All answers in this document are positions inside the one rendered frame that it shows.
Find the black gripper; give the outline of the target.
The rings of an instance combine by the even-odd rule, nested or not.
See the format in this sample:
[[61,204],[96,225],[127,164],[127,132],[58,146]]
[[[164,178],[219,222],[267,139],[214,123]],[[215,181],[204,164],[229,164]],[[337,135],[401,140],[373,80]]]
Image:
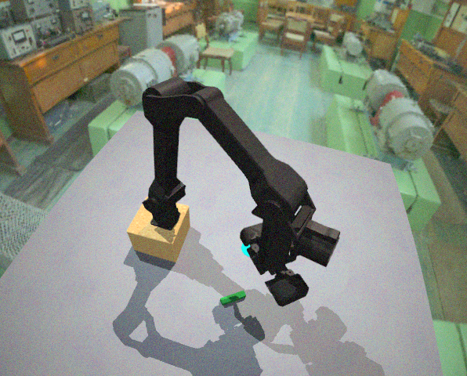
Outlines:
[[[265,282],[279,306],[286,306],[307,296],[309,287],[300,274],[294,274],[286,264],[290,263],[289,251],[294,245],[280,250],[267,247],[261,240],[262,223],[244,228],[240,239],[260,275],[269,270],[274,279]],[[249,245],[251,247],[249,247]]]

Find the green rectangular post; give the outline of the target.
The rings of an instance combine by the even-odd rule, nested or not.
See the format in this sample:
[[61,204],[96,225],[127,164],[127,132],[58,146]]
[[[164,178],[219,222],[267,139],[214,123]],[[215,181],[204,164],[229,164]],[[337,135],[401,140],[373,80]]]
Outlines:
[[221,303],[222,303],[222,306],[228,304],[228,303],[231,303],[231,302],[235,302],[239,299],[243,299],[246,297],[246,294],[244,293],[244,291],[239,291],[238,293],[235,293],[235,294],[232,294],[232,295],[227,295],[226,297],[223,297],[220,299]]

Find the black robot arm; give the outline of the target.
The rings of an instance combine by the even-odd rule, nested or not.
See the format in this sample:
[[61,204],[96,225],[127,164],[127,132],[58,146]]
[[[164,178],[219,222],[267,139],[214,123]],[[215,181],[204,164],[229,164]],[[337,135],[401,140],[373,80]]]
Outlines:
[[176,203],[186,195],[177,178],[179,127],[184,118],[195,118],[247,178],[257,204],[252,214],[263,219],[262,242],[280,250],[293,241],[290,262],[301,255],[327,267],[340,231],[312,220],[316,207],[305,179],[276,160],[224,99],[215,86],[178,77],[143,92],[143,113],[154,127],[154,181],[142,202],[152,214],[151,225],[172,230],[179,221]]

